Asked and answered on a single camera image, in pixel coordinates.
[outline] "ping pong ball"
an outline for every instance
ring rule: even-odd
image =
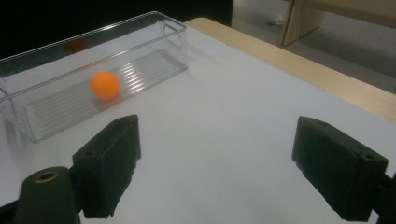
[[[120,81],[110,72],[99,72],[91,78],[91,91],[101,100],[111,100],[120,91]]]

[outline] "white table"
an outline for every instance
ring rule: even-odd
[[[388,175],[396,171],[388,119],[190,27],[187,41],[188,71],[42,143],[14,137],[6,123],[0,204],[18,198],[29,174],[70,167],[89,139],[130,114],[142,146],[132,183],[113,218],[82,223],[346,223],[291,160],[299,116],[329,122],[387,157]]]

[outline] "clear plastic tray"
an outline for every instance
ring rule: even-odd
[[[0,112],[33,141],[46,138],[187,69],[186,26],[159,12],[0,61]],[[120,92],[92,94],[94,74]]]

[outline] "dark background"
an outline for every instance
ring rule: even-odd
[[[0,0],[0,59],[150,11],[230,25],[233,0]]]

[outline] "table surface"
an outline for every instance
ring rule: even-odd
[[[396,123],[395,94],[380,90],[214,21],[199,18],[188,21],[187,24],[353,105]]]
[[[396,171],[394,95],[213,21],[187,24],[186,72],[38,144],[2,122],[0,204],[130,114],[142,146],[131,185],[113,218],[82,223],[346,223],[291,160],[299,116],[329,122]]]

